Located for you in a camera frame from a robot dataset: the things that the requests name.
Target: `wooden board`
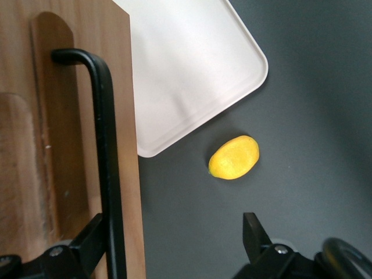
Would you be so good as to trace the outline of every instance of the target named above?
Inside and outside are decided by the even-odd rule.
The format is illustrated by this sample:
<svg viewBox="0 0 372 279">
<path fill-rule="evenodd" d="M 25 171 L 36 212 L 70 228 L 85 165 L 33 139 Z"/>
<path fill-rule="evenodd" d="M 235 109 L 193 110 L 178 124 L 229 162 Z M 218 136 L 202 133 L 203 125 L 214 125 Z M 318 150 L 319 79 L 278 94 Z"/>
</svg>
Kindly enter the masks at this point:
<svg viewBox="0 0 372 279">
<path fill-rule="evenodd" d="M 52 233 L 73 239 L 90 220 L 76 71 L 51 60 L 54 49 L 74 48 L 73 33 L 51 12 L 31 21 L 31 33 Z"/>
<path fill-rule="evenodd" d="M 47 244 L 43 192 L 36 168 L 32 115 L 15 94 L 0 92 L 0 251 L 25 259 Z"/>
<path fill-rule="evenodd" d="M 41 12 L 60 16 L 74 35 L 75 47 L 102 57 L 110 68 L 115 93 L 128 278 L 145 278 L 129 16 L 111 0 L 0 0 L 0 92 L 22 97 L 29 107 L 35 135 L 35 168 L 40 175 L 36 188 L 42 189 L 47 187 L 47 176 L 43 168 L 44 147 L 30 34 L 30 21 Z M 93 216 L 100 211 L 100 198 L 90 78 L 83 67 L 77 67 L 76 75 L 88 204 L 90 216 Z M 48 193 L 44 202 L 49 205 L 53 202 Z M 49 214 L 43 212 L 40 220 L 48 234 L 55 222 L 46 218 Z M 41 250 L 35 246 L 33 251 Z"/>
</svg>

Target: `dark gray tabletop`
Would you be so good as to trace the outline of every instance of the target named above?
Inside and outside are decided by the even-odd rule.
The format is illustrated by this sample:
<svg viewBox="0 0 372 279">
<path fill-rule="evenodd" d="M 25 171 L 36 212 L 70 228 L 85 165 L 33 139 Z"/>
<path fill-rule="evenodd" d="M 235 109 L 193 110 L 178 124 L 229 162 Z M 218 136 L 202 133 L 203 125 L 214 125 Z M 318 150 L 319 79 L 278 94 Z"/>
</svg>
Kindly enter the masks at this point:
<svg viewBox="0 0 372 279">
<path fill-rule="evenodd" d="M 339 237 L 372 259 L 372 1 L 231 0 L 269 76 L 154 158 L 140 158 L 146 269 L 232 278 L 248 262 L 243 212 L 309 258 Z M 260 160 L 226 181 L 215 150 L 248 134 Z"/>
</svg>

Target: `black handle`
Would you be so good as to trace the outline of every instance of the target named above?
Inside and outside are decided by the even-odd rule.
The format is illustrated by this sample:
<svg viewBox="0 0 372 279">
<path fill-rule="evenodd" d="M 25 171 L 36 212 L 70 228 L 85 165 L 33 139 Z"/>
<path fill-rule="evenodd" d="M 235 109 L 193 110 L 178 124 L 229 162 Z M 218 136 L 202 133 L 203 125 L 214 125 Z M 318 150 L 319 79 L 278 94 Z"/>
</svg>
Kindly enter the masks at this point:
<svg viewBox="0 0 372 279">
<path fill-rule="evenodd" d="M 321 255 L 323 263 L 334 278 L 365 279 L 364 275 L 372 277 L 372 262 L 341 239 L 329 238 L 324 241 Z"/>
<path fill-rule="evenodd" d="M 110 70 L 103 59 L 82 49 L 57 49 L 52 51 L 52 59 L 65 65 L 82 63 L 88 68 L 93 92 L 102 214 L 107 236 L 108 276 L 110 279 L 127 278 Z"/>
</svg>

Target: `white plastic tray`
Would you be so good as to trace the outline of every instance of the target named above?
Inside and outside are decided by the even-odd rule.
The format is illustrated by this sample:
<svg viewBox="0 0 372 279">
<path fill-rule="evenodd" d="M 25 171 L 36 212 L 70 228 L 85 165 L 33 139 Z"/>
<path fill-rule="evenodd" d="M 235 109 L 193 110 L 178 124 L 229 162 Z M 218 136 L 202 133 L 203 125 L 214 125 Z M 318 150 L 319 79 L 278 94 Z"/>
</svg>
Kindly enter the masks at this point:
<svg viewBox="0 0 372 279">
<path fill-rule="evenodd" d="M 138 154 L 153 157 L 257 89 L 265 55 L 228 0 L 115 0 L 130 15 Z"/>
</svg>

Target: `yellow lemon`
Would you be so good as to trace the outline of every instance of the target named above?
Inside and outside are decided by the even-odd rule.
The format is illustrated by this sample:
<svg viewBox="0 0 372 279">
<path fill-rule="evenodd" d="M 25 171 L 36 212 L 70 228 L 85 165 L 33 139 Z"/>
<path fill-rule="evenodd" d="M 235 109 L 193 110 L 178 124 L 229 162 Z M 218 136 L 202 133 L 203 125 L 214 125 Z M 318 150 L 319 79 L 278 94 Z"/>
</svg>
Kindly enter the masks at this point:
<svg viewBox="0 0 372 279">
<path fill-rule="evenodd" d="M 236 179 L 246 174 L 258 161 L 257 142 L 247 136 L 233 138 L 222 145 L 209 160 L 209 172 L 214 177 Z"/>
</svg>

